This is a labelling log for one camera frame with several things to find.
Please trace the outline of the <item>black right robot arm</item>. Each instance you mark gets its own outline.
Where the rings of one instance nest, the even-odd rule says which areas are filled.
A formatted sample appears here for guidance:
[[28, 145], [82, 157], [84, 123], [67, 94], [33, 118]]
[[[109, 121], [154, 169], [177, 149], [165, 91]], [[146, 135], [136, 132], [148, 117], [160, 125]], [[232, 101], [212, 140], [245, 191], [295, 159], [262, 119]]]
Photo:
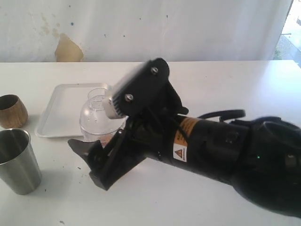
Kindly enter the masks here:
[[301, 216], [301, 129], [280, 117], [243, 120], [243, 109], [188, 116], [162, 58], [141, 64], [103, 100], [109, 119], [126, 119], [106, 145], [68, 141], [108, 190], [150, 158], [232, 186], [249, 202]]

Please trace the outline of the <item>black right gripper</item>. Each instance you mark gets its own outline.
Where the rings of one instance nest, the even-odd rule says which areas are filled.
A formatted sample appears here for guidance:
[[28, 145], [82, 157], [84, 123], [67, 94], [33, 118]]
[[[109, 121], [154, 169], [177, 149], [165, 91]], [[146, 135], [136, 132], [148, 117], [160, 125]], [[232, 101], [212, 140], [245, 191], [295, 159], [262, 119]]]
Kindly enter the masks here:
[[105, 147], [100, 140], [84, 142], [69, 139], [68, 145], [91, 169], [96, 186], [108, 190], [119, 178], [145, 159], [149, 149], [160, 158], [162, 145], [171, 129], [179, 129], [179, 114], [188, 109], [169, 81], [170, 69], [162, 58], [150, 60], [143, 85], [135, 90], [132, 102], [123, 102], [127, 110], [124, 129], [120, 129]]

